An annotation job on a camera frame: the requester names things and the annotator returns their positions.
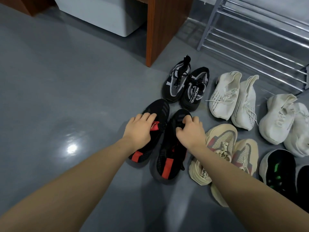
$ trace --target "hand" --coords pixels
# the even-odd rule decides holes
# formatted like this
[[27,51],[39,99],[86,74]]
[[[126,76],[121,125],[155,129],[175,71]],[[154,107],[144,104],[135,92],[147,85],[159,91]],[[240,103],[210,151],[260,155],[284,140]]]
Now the hand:
[[206,135],[199,117],[191,118],[190,115],[186,115],[182,122],[185,124],[184,128],[176,128],[176,136],[180,143],[191,153],[195,148],[205,147]]
[[156,116],[156,113],[137,114],[129,120],[122,139],[132,144],[133,152],[141,149],[150,141],[150,128]]

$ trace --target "brown wooden furniture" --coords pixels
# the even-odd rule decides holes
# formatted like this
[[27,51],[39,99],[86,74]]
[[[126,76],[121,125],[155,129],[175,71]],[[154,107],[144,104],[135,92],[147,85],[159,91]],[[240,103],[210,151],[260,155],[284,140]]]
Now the brown wooden furniture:
[[55,0],[0,0],[0,3],[31,16],[56,5]]
[[139,0],[148,4],[146,66],[150,67],[189,16],[193,0]]

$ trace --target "left hand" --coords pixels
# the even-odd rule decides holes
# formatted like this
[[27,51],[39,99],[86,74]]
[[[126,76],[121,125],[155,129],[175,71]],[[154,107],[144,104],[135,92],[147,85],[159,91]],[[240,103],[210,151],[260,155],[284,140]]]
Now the left hand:
[[150,141],[150,128],[157,114],[145,113],[132,117],[125,129],[122,139],[133,145],[134,152],[144,147]]

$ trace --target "person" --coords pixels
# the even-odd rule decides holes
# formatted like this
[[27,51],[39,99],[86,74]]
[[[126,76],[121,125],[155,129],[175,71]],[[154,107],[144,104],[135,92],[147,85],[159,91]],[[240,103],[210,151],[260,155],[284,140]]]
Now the person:
[[[1,231],[78,231],[126,158],[150,141],[156,114],[129,120],[123,137],[38,189],[0,218]],[[210,151],[198,117],[187,115],[176,136],[207,170],[249,231],[309,231],[309,214]]]

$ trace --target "sneaker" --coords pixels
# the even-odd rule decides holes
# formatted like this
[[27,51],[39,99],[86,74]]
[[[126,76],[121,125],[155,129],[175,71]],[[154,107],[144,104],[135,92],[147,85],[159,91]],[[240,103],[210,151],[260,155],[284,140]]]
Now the sneaker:
[[209,109],[214,117],[228,120],[237,103],[241,73],[232,71],[222,74],[209,101]]
[[296,190],[298,206],[309,213],[309,165],[302,165],[296,168]]
[[287,150],[278,149],[262,159],[259,174],[267,186],[295,202],[295,168],[294,156]]
[[[206,146],[227,161],[232,161],[232,152],[237,139],[237,130],[233,125],[218,125],[206,133]],[[194,158],[189,167],[190,177],[199,185],[212,182],[201,163]]]
[[288,136],[295,118],[293,94],[277,94],[267,100],[268,113],[261,119],[259,131],[268,142],[277,145]]
[[209,81],[209,70],[207,67],[201,67],[190,74],[189,83],[184,90],[180,100],[180,105],[189,111],[195,111],[205,93]]
[[191,72],[190,61],[191,58],[188,55],[184,57],[183,61],[177,63],[170,76],[164,82],[162,96],[168,102],[174,103],[180,99],[184,91],[184,83]]
[[[232,164],[236,167],[253,176],[257,170],[258,159],[259,150],[257,142],[253,139],[240,140],[235,144],[232,154]],[[228,207],[218,188],[214,184],[211,185],[211,193],[221,206]]]
[[284,140],[286,149],[297,157],[309,155],[309,112],[302,103],[295,103],[295,120],[288,137]]
[[253,84],[258,79],[258,75],[250,76],[248,80],[240,83],[237,104],[231,116],[231,120],[236,127],[248,131],[257,122],[257,115],[255,114],[256,95]]
[[166,127],[156,165],[159,175],[164,179],[174,179],[180,170],[184,170],[183,161],[187,148],[176,137],[176,127],[184,128],[185,124],[182,121],[186,115],[191,116],[188,110],[178,110]]
[[164,132],[166,127],[166,123],[168,121],[168,116],[170,113],[170,106],[165,99],[158,99],[150,104],[144,113],[156,113],[157,117],[155,118],[151,129],[150,129],[150,142],[146,144],[143,148],[137,150],[135,153],[129,156],[129,159],[136,162],[141,163],[146,161],[151,155],[153,149],[157,145],[161,134]]

